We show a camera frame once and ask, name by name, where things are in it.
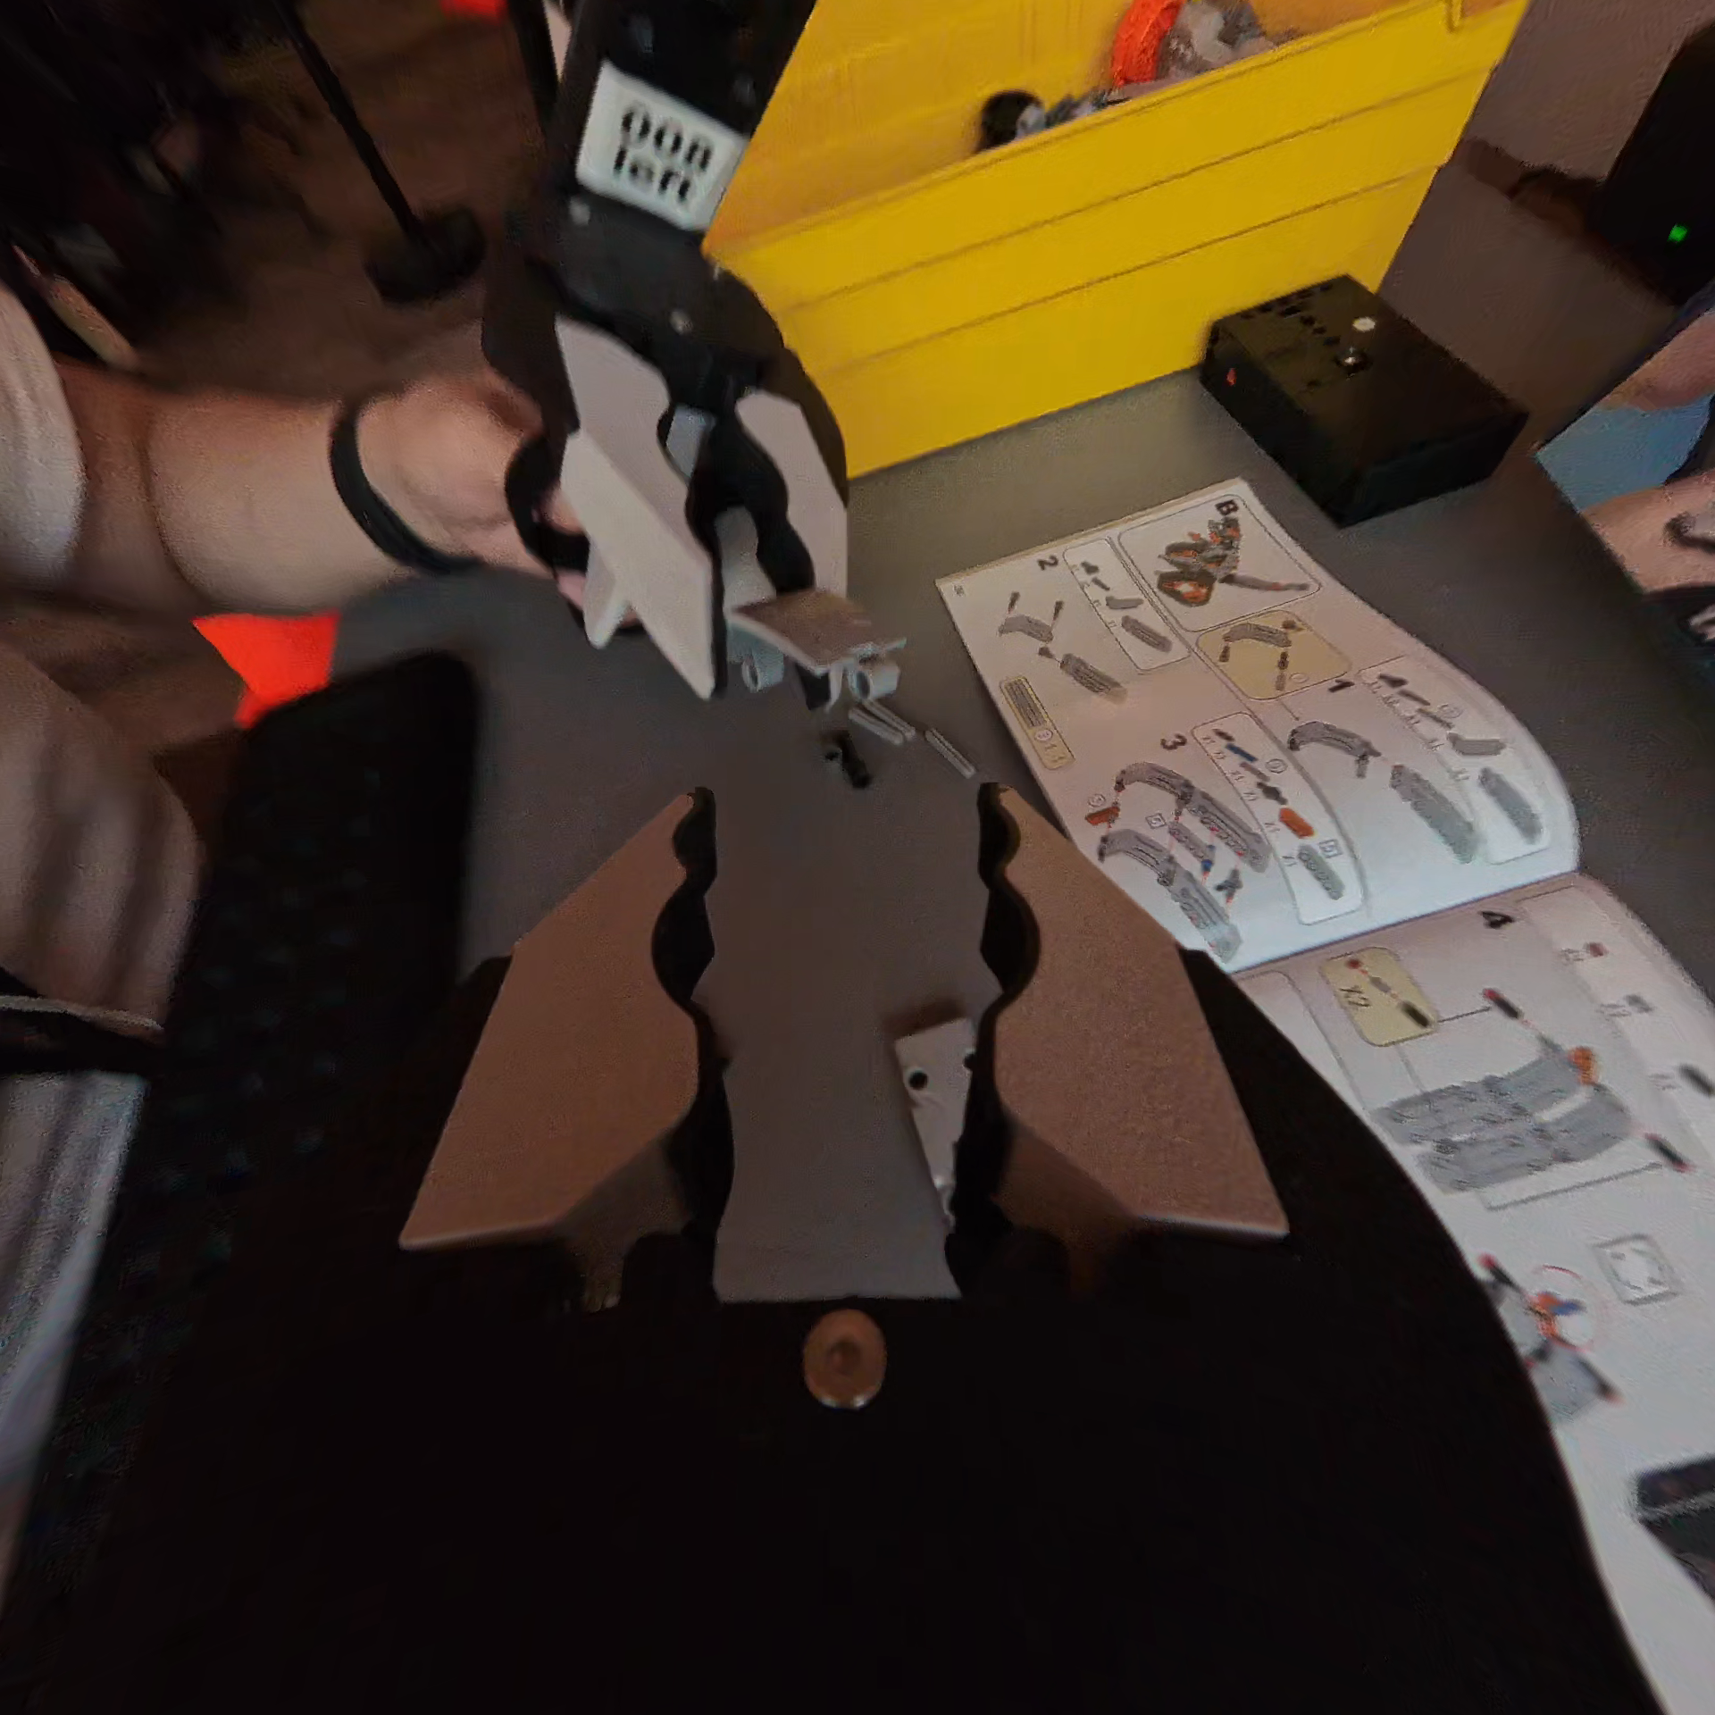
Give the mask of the open instruction booklet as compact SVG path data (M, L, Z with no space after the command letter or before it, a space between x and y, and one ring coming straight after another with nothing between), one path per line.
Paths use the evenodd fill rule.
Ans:
M938 590L1074 844L1448 1235L1663 1708L1712 1711L1712 1007L1548 756L1241 482Z

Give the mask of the grey panel with holes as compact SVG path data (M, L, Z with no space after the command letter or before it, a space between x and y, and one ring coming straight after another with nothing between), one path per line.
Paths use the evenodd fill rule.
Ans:
M938 1021L892 1045L909 1117L946 1231L953 1227L958 1143L966 1128L977 1023L970 1017Z

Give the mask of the yellow plastic bin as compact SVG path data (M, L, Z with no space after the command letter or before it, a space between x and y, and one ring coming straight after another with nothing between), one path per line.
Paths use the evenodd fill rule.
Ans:
M864 475L1191 370L1211 325L1381 287L1527 3L1255 3L1284 43L1035 139L1121 2L817 3L707 234Z

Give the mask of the person's left hand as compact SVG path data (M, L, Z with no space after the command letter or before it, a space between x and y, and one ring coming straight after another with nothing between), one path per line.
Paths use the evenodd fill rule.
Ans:
M495 372L418 378L357 413L364 477L427 547L484 565L552 576L529 554L507 498L507 474L543 418Z

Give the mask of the orange object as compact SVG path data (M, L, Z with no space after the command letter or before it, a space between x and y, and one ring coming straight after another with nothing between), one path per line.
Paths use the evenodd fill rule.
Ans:
M210 614L197 631L243 684L233 720L252 728L291 703L327 690L334 679L339 614Z

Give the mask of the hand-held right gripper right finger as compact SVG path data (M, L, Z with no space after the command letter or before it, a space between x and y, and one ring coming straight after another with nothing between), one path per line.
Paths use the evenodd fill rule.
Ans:
M1008 786L979 790L977 1023L953 1278L1006 1262L1093 1290L1140 1237L1275 1245L1291 1221L1186 953Z

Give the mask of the black tripod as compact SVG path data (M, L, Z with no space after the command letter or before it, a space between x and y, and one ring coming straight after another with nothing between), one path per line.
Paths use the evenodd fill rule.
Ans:
M364 263L381 300L394 308L437 301L481 272L487 234L467 205L418 211L405 193L370 127L311 34L296 2L261 2L271 25L304 68L337 128L348 139L364 176L392 217L392 234L376 239Z

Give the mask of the grey desk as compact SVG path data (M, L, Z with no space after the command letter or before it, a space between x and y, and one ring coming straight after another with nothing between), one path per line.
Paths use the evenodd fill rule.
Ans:
M851 584L906 632L905 715L985 777L1034 790L938 577L1234 477L1527 724L1572 792L1586 870L1712 990L1712 690L1527 450L1483 486L1337 529L1186 372L861 477ZM735 1117L719 1292L951 1296L890 1043L995 987L974 786L916 740L881 745L875 783L851 788L801 691L701 703L654 648L591 648L517 574L374 598L341 622L337 667L418 652L460 655L483 687L466 968L508 951L682 790L715 792L701 1003Z

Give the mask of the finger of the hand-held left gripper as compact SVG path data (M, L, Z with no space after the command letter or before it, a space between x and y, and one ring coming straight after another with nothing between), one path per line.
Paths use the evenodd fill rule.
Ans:
M688 584L695 605L729 605L729 562L719 520L747 518L749 539L770 594L845 595L849 577L848 506L840 465L826 460L803 406L779 391L753 390L682 408L685 501L701 568Z
M589 539L587 635L609 645L628 618L702 700L717 691L715 559L688 522L691 488L660 425L666 378L621 339L557 318L556 340L576 425L559 488Z

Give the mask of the person's white shirt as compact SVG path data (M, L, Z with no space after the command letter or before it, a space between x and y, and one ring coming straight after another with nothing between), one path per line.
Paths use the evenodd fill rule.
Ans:
M30 314L2 306L4 592L72 572L79 442ZM83 700L4 645L2 963L46 1011L4 1023L159 1024L200 877L182 803ZM4 1546L23 1523L143 1080L109 1070L4 1074Z

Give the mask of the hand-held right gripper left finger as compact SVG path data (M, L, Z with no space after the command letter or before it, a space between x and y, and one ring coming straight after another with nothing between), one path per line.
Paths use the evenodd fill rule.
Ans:
M612 1310L647 1239L707 1265L735 1182L715 959L715 793L677 795L513 948L400 1228L405 1251L548 1250Z

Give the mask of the grey panel part with tab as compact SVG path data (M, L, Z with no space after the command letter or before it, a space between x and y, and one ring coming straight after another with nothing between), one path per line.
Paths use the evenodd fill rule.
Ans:
M901 679L903 637L892 637L844 594L775 594L725 614L728 664L746 691L794 679L807 709L884 700Z

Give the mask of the pile of building parts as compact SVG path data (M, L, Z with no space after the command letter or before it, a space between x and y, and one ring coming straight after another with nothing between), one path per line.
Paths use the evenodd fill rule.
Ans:
M1029 91L998 91L981 108L977 147L987 152L1039 137L1191 77L1270 53L1302 34L1302 28L1268 28L1250 2L1132 3L1113 37L1103 84L1054 101Z

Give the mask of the person's left forearm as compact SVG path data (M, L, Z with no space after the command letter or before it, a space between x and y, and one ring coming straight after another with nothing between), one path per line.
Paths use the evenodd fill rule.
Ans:
M339 400L161 391L65 360L83 488L56 590L137 614L307 614L407 569L337 491Z

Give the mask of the black wristband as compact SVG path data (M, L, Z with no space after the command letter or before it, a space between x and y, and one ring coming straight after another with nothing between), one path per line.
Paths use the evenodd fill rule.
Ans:
M423 539L370 480L357 445L360 420L378 394L346 400L329 435L329 475L353 525L388 562L425 576L455 576L481 565L476 555L453 554Z

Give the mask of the black electronic brick block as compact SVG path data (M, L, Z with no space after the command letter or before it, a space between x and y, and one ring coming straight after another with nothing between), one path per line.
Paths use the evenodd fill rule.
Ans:
M1488 480L1530 418L1347 274L1217 318L1198 378L1337 526Z

